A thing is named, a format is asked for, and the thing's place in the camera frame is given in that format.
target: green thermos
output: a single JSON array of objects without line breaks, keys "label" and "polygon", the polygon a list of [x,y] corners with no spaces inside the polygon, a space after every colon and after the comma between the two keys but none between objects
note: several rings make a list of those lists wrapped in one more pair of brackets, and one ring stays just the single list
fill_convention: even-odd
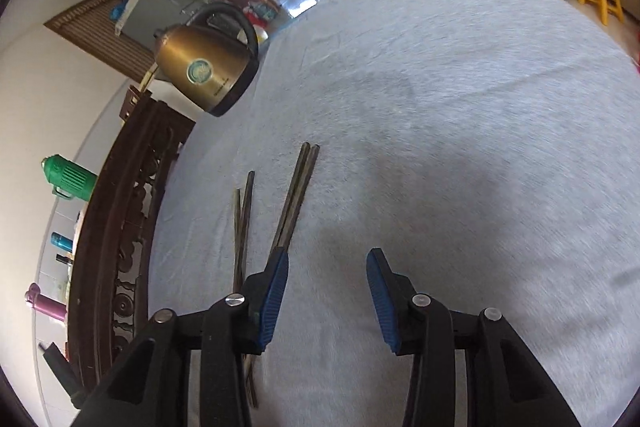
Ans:
[{"label": "green thermos", "polygon": [[65,200],[80,198],[89,201],[97,178],[93,172],[59,154],[44,158],[42,170],[47,182],[53,185],[53,194]]}]

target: electric kettle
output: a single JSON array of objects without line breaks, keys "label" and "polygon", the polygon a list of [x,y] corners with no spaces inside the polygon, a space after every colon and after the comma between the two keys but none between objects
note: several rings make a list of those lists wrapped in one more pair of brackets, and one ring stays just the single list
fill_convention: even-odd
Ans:
[{"label": "electric kettle", "polygon": [[[231,17],[247,44],[210,26],[212,15]],[[157,30],[156,63],[180,92],[214,116],[242,96],[258,71],[258,39],[242,10],[226,1],[202,7],[185,25]]]}]

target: wooden slatted vent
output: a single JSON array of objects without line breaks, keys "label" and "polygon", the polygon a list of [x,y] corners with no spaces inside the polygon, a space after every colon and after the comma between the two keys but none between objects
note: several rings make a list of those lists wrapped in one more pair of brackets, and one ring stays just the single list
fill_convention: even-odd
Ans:
[{"label": "wooden slatted vent", "polygon": [[154,56],[124,34],[115,34],[109,13],[120,0],[84,0],[53,17],[45,26],[111,68],[140,82]]}]

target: pink bottle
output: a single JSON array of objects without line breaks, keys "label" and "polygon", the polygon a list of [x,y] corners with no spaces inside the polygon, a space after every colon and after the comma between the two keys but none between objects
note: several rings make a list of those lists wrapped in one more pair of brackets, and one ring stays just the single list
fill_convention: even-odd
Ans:
[{"label": "pink bottle", "polygon": [[24,300],[37,312],[44,313],[61,322],[65,321],[66,306],[62,302],[54,301],[40,293],[40,286],[31,283],[29,290],[24,294]]}]

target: silver bolt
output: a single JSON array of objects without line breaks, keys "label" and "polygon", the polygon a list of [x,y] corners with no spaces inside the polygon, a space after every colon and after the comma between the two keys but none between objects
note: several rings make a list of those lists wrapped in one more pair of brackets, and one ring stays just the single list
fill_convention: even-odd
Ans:
[{"label": "silver bolt", "polygon": [[502,312],[498,308],[487,308],[484,310],[484,316],[490,321],[499,321],[502,318]]},{"label": "silver bolt", "polygon": [[227,295],[225,297],[225,302],[227,306],[239,306],[244,302],[244,295],[240,293],[231,293],[231,295]]},{"label": "silver bolt", "polygon": [[431,299],[424,293],[417,293],[411,298],[411,302],[416,306],[420,306],[420,308],[424,308],[425,306],[431,304]]},{"label": "silver bolt", "polygon": [[154,320],[159,324],[162,324],[163,322],[168,322],[173,317],[174,317],[174,312],[167,309],[158,310],[156,313],[154,313]]}]

